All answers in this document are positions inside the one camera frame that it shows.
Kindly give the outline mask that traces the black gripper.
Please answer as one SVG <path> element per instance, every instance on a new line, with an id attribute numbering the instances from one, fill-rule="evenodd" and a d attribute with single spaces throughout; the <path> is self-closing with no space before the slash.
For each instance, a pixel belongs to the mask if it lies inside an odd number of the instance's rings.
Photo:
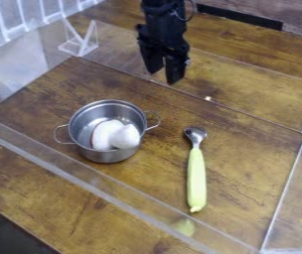
<path id="1" fill-rule="evenodd" d="M 165 57 L 165 78 L 173 84 L 184 77 L 188 60 L 184 0 L 141 0 L 140 8 L 145 23 L 136 25 L 136 31 L 144 65 L 153 74 L 162 68 Z"/>

